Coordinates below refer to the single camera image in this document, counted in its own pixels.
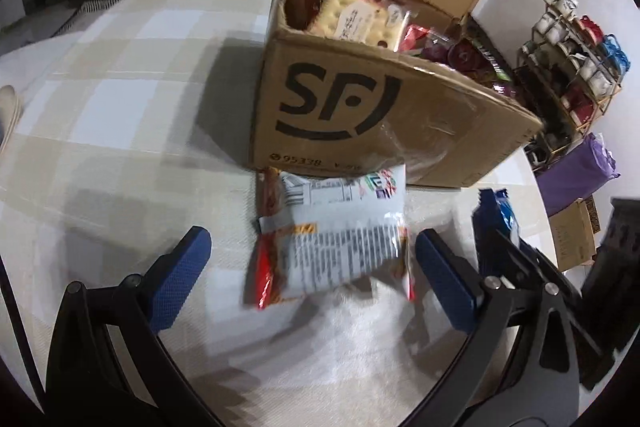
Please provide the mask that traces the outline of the blue Oreo bag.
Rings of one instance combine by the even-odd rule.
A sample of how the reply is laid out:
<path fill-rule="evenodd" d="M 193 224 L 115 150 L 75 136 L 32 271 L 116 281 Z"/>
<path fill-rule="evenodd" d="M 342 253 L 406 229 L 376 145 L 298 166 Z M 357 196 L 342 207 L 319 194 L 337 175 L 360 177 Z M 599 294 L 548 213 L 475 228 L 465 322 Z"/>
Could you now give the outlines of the blue Oreo bag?
<path fill-rule="evenodd" d="M 510 239 L 515 247 L 520 246 L 520 226 L 505 188 L 481 188 L 478 191 L 478 205 L 472 214 L 472 225 L 477 251 L 495 231 Z"/>

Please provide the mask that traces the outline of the white red chips bag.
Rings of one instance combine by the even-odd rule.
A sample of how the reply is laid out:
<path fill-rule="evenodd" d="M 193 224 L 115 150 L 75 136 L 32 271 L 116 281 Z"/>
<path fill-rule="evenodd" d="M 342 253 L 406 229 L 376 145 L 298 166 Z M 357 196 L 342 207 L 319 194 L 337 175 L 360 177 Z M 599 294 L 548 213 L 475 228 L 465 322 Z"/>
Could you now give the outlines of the white red chips bag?
<path fill-rule="evenodd" d="M 259 309 L 388 273 L 414 298 L 406 167 L 355 178 L 259 173 L 255 298 Z"/>

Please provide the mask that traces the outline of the purple candy bag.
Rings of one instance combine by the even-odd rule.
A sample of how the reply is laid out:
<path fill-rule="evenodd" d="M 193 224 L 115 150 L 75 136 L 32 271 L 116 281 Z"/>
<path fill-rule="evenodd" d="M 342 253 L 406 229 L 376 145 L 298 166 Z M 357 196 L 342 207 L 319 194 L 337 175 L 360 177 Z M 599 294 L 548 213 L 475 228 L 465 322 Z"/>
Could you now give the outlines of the purple candy bag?
<path fill-rule="evenodd" d="M 467 38 L 456 40 L 430 32 L 419 56 L 449 66 L 484 87 L 516 99 L 513 80 L 495 57 Z"/>

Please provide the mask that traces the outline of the red cookie snack bag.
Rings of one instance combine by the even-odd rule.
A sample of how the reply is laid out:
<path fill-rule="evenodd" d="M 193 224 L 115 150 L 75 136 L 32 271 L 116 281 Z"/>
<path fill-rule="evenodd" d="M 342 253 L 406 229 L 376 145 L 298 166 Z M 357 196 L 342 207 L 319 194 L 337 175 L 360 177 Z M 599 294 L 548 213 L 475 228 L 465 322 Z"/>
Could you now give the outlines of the red cookie snack bag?
<path fill-rule="evenodd" d="M 435 29 L 410 24 L 402 37 L 398 52 L 417 56 L 438 43 L 439 39 L 440 35 Z"/>

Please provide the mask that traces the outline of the biscuit cracker pack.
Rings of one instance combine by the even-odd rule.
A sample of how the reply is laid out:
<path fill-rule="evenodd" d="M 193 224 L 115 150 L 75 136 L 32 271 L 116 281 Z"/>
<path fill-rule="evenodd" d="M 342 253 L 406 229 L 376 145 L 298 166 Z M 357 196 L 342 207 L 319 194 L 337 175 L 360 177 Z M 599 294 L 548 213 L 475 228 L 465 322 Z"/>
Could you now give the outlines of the biscuit cracker pack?
<path fill-rule="evenodd" d="M 390 0 L 322 0 L 306 31 L 397 51 L 411 12 Z"/>

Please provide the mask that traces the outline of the shoe rack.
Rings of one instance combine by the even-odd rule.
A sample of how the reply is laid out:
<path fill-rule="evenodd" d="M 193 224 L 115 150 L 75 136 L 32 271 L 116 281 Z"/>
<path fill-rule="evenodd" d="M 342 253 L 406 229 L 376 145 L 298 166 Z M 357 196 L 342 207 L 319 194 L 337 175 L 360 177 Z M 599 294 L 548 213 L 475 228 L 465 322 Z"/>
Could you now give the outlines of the shoe rack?
<path fill-rule="evenodd" d="M 576 0 L 542 0 L 544 12 L 516 54 L 516 85 L 542 130 L 525 147 L 546 170 L 584 141 L 622 91 L 630 61 L 613 34 L 578 14 Z"/>

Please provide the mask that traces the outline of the SF cardboard box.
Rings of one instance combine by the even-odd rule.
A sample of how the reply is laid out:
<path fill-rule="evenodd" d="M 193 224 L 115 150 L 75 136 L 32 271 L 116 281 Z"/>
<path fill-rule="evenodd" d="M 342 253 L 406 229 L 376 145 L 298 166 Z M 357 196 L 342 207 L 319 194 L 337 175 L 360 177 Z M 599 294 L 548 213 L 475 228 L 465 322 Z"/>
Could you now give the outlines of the SF cardboard box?
<path fill-rule="evenodd" d="M 518 102 L 454 69 L 311 35 L 305 0 L 272 0 L 256 92 L 256 169 L 350 176 L 404 165 L 414 185 L 476 183 L 540 130 Z"/>

